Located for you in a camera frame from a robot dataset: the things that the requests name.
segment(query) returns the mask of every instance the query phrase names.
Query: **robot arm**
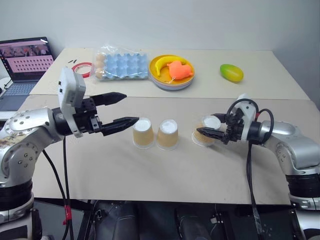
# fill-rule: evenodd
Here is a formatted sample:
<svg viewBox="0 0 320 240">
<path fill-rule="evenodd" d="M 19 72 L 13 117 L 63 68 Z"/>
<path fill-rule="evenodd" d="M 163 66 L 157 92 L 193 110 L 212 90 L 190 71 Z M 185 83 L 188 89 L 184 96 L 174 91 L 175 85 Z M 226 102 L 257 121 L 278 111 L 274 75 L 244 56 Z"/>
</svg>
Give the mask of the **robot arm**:
<svg viewBox="0 0 320 240">
<path fill-rule="evenodd" d="M 287 122 L 275 122 L 272 134 L 266 138 L 271 128 L 270 121 L 258 122 L 256 109 L 252 102 L 241 101 L 231 106 L 227 114 L 214 114 L 222 123 L 226 123 L 226 132 L 208 127 L 198 128 L 198 132 L 221 140 L 251 141 L 271 150 L 277 157 L 285 174 L 289 187 L 289 198 L 296 209 L 302 231 L 301 238 L 307 239 L 304 230 L 316 230 L 320 235 L 320 146 L 312 139 L 305 137 L 297 126 Z"/>
<path fill-rule="evenodd" d="M 19 222 L 34 226 L 32 176 L 43 149 L 72 134 L 79 138 L 83 133 L 107 136 L 121 132 L 139 120 L 123 117 L 103 124 L 96 106 L 115 104 L 127 96 L 111 92 L 83 99 L 85 90 L 81 75 L 64 68 L 58 87 L 60 108 L 17 113 L 0 131 L 0 239 L 8 236 L 8 230 L 17 232 L 12 228 Z M 33 235 L 34 229 L 27 229 L 25 235 L 14 238 L 41 238 Z"/>
</svg>

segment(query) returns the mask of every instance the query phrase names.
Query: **tabletop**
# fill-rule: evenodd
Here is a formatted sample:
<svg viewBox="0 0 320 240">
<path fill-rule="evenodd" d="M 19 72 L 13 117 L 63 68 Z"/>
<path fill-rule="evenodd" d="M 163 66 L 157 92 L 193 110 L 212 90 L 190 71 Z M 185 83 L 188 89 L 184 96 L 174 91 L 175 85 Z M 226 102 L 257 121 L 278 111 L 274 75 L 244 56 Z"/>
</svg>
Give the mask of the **tabletop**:
<svg viewBox="0 0 320 240">
<path fill-rule="evenodd" d="M 196 49 L 141 49 L 151 60 L 156 56 L 173 54 L 192 63 L 195 77 L 182 90 L 165 91 L 150 79 L 99 81 L 94 76 L 85 78 L 87 96 L 106 92 L 121 92 L 129 97 L 163 98 L 236 98 L 247 93 L 254 99 L 309 100 L 272 51 L 196 50 Z M 92 48 L 65 48 L 52 66 L 33 88 L 32 95 L 56 95 L 61 69 L 72 68 L 94 60 Z M 243 81 L 233 83 L 220 74 L 220 65 L 233 64 L 244 72 Z"/>
<path fill-rule="evenodd" d="M 10 77 L 4 77 L 0 79 L 0 88 L 2 89 L 0 96 L 2 96 L 6 92 L 5 85 L 7 88 L 11 86 L 12 81 L 10 80 L 11 80 Z M 0 121 L 5 121 L 11 118 L 15 113 L 16 111 L 0 111 Z"/>
<path fill-rule="evenodd" d="M 211 147 L 194 144 L 191 134 L 201 117 L 225 113 L 234 99 L 128 97 L 117 104 L 98 107 L 103 123 L 120 117 L 147 117 L 157 134 L 164 119 L 178 124 L 179 143 L 164 151 L 156 145 L 138 149 L 131 128 L 103 137 L 85 133 L 66 138 L 70 197 L 73 199 L 170 201 L 250 204 L 246 179 L 248 146 L 241 142 Z M 320 143 L 320 113 L 310 100 L 255 99 L 272 110 L 276 121 L 299 126 Z M 21 110 L 58 107 L 56 95 L 30 95 Z M 63 176 L 62 143 L 47 148 Z M 60 198 L 52 169 L 43 154 L 37 160 L 33 193 L 40 198 Z M 252 148 L 252 181 L 257 204 L 289 204 L 288 184 L 277 158 L 261 146 Z"/>
</svg>

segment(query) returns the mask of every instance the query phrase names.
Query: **paper cup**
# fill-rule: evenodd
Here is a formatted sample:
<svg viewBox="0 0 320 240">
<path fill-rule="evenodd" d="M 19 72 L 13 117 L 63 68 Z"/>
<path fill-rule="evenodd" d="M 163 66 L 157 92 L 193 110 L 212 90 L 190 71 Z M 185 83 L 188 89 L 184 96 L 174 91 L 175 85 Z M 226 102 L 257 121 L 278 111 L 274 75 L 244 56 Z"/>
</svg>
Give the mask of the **paper cup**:
<svg viewBox="0 0 320 240">
<path fill-rule="evenodd" d="M 155 142 L 154 131 L 148 118 L 140 117 L 133 125 L 133 144 L 139 149 L 148 149 Z"/>
<path fill-rule="evenodd" d="M 221 122 L 216 116 L 204 116 L 201 120 L 201 123 L 199 123 L 196 126 L 195 130 L 192 132 L 191 139 L 195 144 L 202 147 L 209 147 L 214 143 L 215 139 L 202 135 L 197 131 L 197 128 L 203 127 L 219 130 L 219 128 L 221 127 Z"/>
<path fill-rule="evenodd" d="M 173 150 L 178 144 L 178 125 L 175 120 L 164 120 L 158 130 L 156 144 L 163 150 Z"/>
</svg>

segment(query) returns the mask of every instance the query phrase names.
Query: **orange plastic fruit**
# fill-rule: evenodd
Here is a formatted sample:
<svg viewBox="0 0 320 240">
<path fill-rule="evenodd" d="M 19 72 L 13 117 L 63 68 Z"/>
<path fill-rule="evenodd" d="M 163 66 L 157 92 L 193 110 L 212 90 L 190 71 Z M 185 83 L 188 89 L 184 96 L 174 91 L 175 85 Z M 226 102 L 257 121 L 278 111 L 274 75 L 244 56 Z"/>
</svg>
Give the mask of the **orange plastic fruit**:
<svg viewBox="0 0 320 240">
<path fill-rule="evenodd" d="M 191 66 L 187 64 L 182 65 L 181 61 L 173 61 L 172 63 L 168 63 L 167 66 L 169 67 L 170 77 L 175 80 L 184 79 L 194 75 Z"/>
</svg>

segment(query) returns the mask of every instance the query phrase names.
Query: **blue egg carton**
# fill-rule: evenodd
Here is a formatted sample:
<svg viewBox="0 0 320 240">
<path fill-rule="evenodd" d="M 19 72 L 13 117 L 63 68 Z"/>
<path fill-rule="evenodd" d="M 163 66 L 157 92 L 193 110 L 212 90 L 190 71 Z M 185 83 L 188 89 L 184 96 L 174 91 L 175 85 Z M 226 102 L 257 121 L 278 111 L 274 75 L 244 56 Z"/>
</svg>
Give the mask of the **blue egg carton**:
<svg viewBox="0 0 320 240">
<path fill-rule="evenodd" d="M 148 59 L 146 54 L 108 54 L 104 64 L 103 76 L 105 80 L 148 78 Z"/>
</svg>

